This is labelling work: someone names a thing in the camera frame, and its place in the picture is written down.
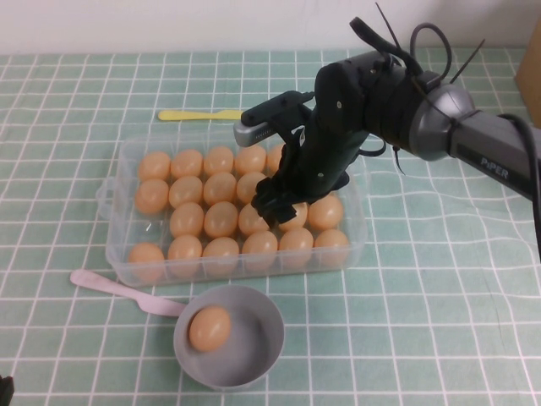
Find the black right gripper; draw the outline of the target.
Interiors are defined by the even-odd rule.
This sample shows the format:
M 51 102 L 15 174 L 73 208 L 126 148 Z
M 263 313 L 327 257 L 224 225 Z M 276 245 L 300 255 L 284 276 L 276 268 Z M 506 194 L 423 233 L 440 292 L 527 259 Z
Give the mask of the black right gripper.
M 251 204 L 271 227 L 297 215 L 295 200 L 318 200 L 345 186 L 347 169 L 360 156 L 368 132 L 355 110 L 316 107 L 303 135 L 278 174 L 256 185 Z

